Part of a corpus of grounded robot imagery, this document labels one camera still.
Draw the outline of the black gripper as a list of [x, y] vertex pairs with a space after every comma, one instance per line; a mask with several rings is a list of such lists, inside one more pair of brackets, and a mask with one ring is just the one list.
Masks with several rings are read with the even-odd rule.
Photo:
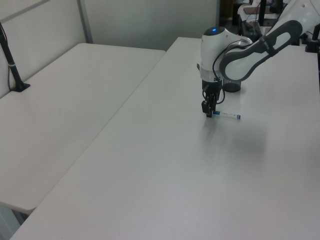
[[208, 102], [204, 100], [201, 103], [202, 112], [206, 114], [207, 117], [211, 118], [213, 116], [213, 111], [216, 109], [216, 99], [219, 99], [220, 97], [222, 81], [207, 82], [202, 80], [201, 84], [203, 98], [205, 99], [209, 96]]

